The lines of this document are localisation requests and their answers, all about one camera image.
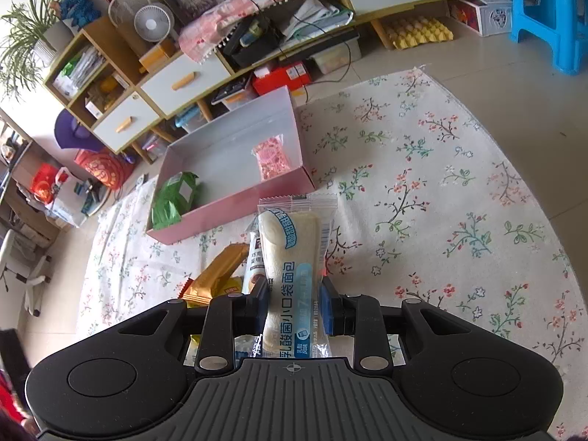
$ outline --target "egg carton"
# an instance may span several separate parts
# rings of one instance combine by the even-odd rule
[[[453,33],[436,18],[419,16],[411,20],[396,20],[387,25],[386,33],[395,48],[403,50],[423,43],[453,40]]]

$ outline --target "floral pattern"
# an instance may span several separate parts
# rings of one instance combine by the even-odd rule
[[[413,69],[305,105],[299,122],[317,190],[339,199],[325,264],[334,285],[388,306],[418,297],[534,350],[565,383],[549,432],[586,431],[588,320],[576,277],[524,180],[476,118]],[[78,335],[175,297],[230,241],[245,240],[252,216],[157,244],[143,229],[154,187],[149,181],[99,215]],[[395,363],[402,358],[394,337],[390,350]]]

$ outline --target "silver screw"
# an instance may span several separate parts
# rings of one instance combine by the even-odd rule
[[[229,362],[222,356],[207,356],[200,360],[200,368],[203,370],[220,370],[228,364]]]
[[[366,370],[377,371],[388,367],[388,361],[381,356],[366,356],[359,364]]]

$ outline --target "pink snack package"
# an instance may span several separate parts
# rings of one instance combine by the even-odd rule
[[[287,160],[283,148],[283,135],[270,137],[254,147],[252,153],[258,160],[259,172],[262,180],[290,171],[290,163]]]

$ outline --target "wooden drawer handle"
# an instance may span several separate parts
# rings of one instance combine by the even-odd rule
[[[180,79],[180,81],[176,81],[174,84],[172,84],[172,89],[174,91],[177,91],[178,89],[183,88],[186,85],[189,85],[190,83],[192,83],[192,81],[196,79],[197,74],[198,73],[193,71],[189,75],[184,76],[182,79]]]
[[[121,132],[121,131],[124,131],[126,128],[128,128],[128,127],[129,127],[129,126],[130,126],[130,125],[133,123],[133,120],[134,120],[134,119],[135,119],[135,118],[134,118],[134,117],[132,117],[132,116],[129,116],[129,117],[127,117],[127,118],[126,118],[126,119],[125,119],[125,120],[122,122],[122,124],[121,124],[121,125],[120,125],[118,128],[116,128],[116,131],[117,131],[117,133],[119,133],[119,132]]]

